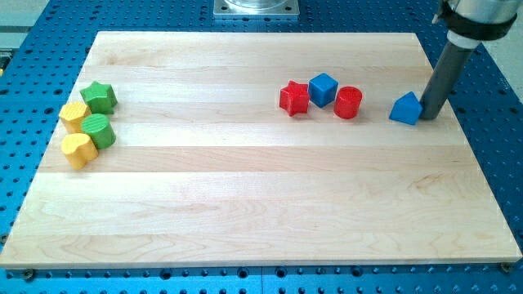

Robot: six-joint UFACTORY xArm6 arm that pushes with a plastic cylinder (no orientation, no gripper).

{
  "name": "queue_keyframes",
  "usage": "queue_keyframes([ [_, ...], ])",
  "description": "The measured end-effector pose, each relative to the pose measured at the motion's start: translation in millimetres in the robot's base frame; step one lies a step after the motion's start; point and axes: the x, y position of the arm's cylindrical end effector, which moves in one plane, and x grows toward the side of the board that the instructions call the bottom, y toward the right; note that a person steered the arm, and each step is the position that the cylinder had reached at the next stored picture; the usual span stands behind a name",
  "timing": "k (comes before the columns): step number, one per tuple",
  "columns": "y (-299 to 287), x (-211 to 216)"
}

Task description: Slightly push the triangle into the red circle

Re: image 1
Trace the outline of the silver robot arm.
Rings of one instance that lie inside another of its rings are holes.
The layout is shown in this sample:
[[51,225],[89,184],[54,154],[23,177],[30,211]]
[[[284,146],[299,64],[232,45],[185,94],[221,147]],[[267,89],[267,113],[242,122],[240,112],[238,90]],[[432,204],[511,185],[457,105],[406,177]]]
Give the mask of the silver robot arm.
[[450,32],[477,41],[503,38],[517,19],[522,0],[440,0],[433,18]]

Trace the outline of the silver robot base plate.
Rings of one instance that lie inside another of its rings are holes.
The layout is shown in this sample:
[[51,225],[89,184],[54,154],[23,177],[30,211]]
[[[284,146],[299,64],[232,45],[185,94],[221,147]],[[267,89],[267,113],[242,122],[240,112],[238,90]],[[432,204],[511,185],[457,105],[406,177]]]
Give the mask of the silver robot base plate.
[[215,17],[298,16],[298,0],[214,0]]

